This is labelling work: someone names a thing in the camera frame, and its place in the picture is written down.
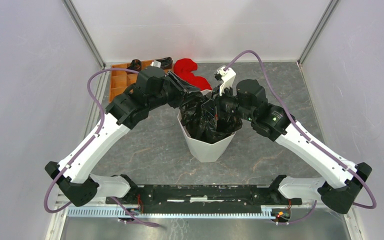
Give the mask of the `black plastic trash bag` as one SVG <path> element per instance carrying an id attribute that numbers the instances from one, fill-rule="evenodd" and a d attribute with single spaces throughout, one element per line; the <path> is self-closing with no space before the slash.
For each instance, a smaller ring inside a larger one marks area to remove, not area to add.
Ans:
<path id="1" fill-rule="evenodd" d="M 231 136 L 243 126 L 243 121 L 230 114 L 218 113 L 210 94 L 195 92 L 180 107 L 180 124 L 194 139 L 214 144 Z"/>

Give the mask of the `white plastic trash bin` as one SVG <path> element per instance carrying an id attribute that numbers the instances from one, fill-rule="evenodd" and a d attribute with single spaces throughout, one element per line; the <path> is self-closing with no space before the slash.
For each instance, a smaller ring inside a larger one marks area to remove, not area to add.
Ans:
<path id="1" fill-rule="evenodd" d="M 203 90 L 200 93 L 211 93 L 210 90 Z M 195 140 L 189 136 L 189 134 L 186 131 L 186 128 L 181 125 L 181 114 L 180 111 L 177 115 L 177 120 L 179 122 L 179 125 L 181 127 L 183 136 L 186 140 L 186 144 L 188 146 L 188 149 L 190 153 L 195 157 L 197 160 L 199 160 L 202 163 L 211 163 L 216 162 L 220 156 L 225 152 L 227 147 L 229 146 L 230 142 L 232 141 L 233 137 L 235 136 L 236 132 L 233 133 L 231 136 L 218 141 L 213 144 L 205 143 L 203 141 Z"/>

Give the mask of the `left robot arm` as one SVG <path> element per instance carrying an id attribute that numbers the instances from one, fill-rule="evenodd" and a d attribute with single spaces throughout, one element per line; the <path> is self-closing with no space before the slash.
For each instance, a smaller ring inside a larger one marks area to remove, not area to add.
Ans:
<path id="1" fill-rule="evenodd" d="M 133 203 L 137 190 L 126 177 L 95 175 L 91 173 L 93 168 L 118 140 L 145 120 L 150 111 L 164 105 L 179 108 L 200 92 L 172 71 L 146 67 L 139 71 L 136 82 L 114 97 L 106 108 L 99 106 L 100 120 L 80 145 L 60 162 L 50 161 L 45 171 L 76 207 L 94 198 L 106 197 Z"/>

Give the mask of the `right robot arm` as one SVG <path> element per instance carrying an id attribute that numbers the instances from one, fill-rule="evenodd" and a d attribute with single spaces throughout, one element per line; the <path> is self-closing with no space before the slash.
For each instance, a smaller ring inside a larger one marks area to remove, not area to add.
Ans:
<path id="1" fill-rule="evenodd" d="M 284 108 L 268 102 L 266 91 L 255 79 L 240 81 L 236 90 L 214 89 L 204 95 L 203 109 L 210 116 L 245 120 L 259 135 L 290 150 L 316 170 L 319 178 L 293 178 L 279 175 L 269 189 L 269 199 L 282 204 L 287 199 L 320 201 L 331 210 L 346 214 L 355 202 L 372 168 L 341 157 L 311 135 Z"/>

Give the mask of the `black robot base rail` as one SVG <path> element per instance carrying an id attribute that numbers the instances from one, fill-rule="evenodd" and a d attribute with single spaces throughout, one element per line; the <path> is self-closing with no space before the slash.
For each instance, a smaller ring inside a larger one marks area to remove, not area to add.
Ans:
<path id="1" fill-rule="evenodd" d="M 258 184 L 135 184 L 121 198 L 107 197 L 106 204 L 134 206 L 142 214 L 257 214 L 262 206 L 289 207 L 303 203 L 287 199 L 277 189 L 280 180 Z"/>

